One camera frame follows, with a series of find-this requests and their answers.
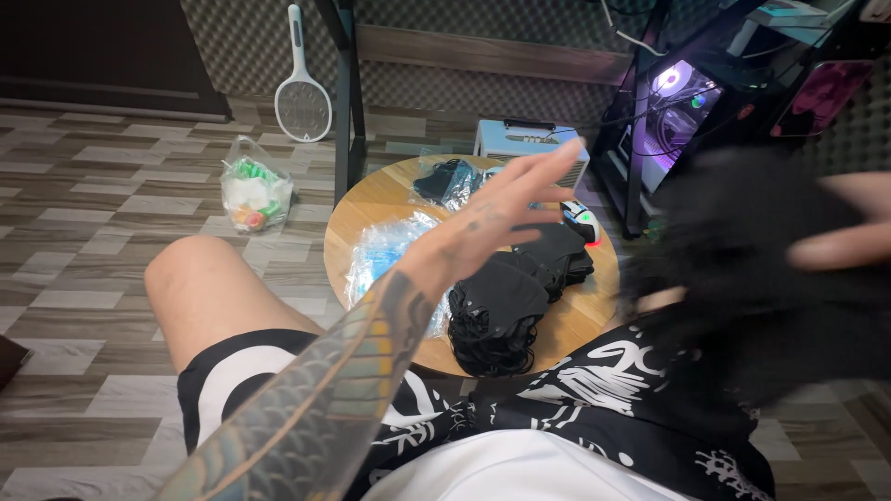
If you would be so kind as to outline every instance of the round wooden table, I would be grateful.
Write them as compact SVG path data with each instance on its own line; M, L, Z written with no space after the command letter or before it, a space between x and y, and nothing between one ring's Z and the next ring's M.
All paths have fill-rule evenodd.
M423 157L422 161L425 165L433 165L453 158L464 158L478 168L503 164L500 160L453 154ZM403 160L370 174L353 186L334 208L325 230L325 270L344 307L347 305L344 289L352 250L363 229L408 218L419 209L443 220L449 217L450 213L443 208L408 202L409 189L418 176L419 161L421 159ZM612 318L618 292L618 261L612 242L602 229L601 235L600 244L586 247L594 261L593 275L584 283L568 287L537 324L538 337L532 345L535 365L530 374L547 370L574 349L597 337ZM413 362L440 373L470 377L455 361L445 334L422 342Z

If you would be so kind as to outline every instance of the leg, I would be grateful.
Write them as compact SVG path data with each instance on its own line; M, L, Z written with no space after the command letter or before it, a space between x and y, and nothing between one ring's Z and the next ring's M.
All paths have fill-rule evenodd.
M178 373L204 349L238 334L324 332L276 298L238 252L214 236L171 243L145 269L145 290Z

